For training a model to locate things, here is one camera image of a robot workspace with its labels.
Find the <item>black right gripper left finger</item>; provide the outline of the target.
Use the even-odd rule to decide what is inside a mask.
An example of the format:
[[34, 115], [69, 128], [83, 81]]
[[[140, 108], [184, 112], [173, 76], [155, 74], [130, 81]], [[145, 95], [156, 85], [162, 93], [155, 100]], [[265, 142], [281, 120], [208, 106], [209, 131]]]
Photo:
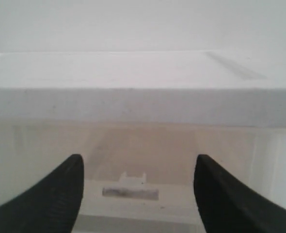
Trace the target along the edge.
[[0, 233], [70, 233], [84, 191], [84, 163], [69, 156], [37, 184], [0, 206]]

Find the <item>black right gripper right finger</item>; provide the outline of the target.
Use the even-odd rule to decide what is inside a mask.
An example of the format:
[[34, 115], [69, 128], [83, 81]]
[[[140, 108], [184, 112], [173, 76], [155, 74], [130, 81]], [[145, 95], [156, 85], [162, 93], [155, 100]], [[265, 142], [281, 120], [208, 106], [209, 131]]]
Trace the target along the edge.
[[208, 155], [197, 156], [193, 189], [207, 233], [286, 233], [286, 209], [250, 189]]

